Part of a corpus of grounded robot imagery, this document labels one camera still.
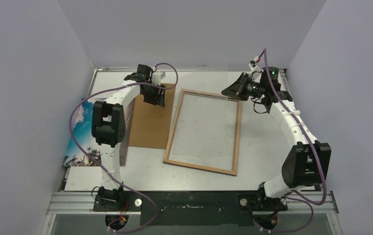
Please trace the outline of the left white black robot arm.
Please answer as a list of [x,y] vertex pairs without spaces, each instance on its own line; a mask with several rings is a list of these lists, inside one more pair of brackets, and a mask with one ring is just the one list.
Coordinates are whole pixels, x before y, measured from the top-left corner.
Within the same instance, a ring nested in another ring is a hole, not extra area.
[[119,211],[126,207],[126,196],[120,174],[119,151],[126,135],[125,109],[138,95],[152,105],[165,106],[162,84],[164,72],[147,65],[126,76],[122,88],[104,101],[93,104],[92,136],[100,147],[102,182],[98,190],[98,204]]

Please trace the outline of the brown cardboard backing board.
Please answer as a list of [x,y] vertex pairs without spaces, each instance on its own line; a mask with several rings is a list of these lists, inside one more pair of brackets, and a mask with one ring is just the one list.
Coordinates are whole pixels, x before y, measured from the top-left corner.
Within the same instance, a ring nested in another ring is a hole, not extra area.
[[134,99],[134,110],[129,134],[130,147],[166,149],[170,132],[175,89],[165,91],[165,106],[143,101],[143,96]]

